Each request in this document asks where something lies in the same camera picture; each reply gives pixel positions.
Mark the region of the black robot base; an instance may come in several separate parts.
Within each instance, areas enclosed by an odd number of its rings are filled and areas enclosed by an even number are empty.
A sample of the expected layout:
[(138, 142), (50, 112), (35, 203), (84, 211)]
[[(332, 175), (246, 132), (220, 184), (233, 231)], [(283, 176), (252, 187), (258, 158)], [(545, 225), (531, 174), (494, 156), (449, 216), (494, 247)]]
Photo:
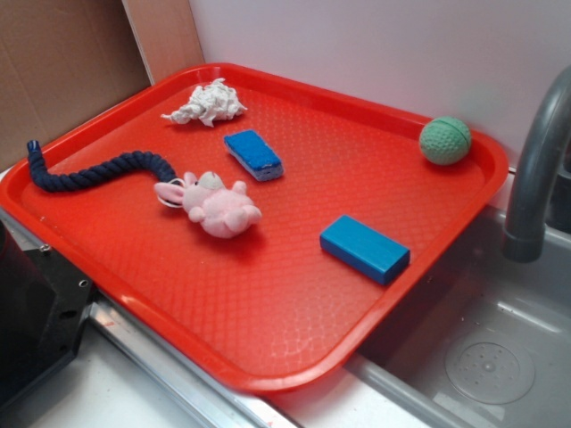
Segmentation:
[(92, 280), (57, 250), (23, 250), (1, 226), (1, 409), (78, 354)]

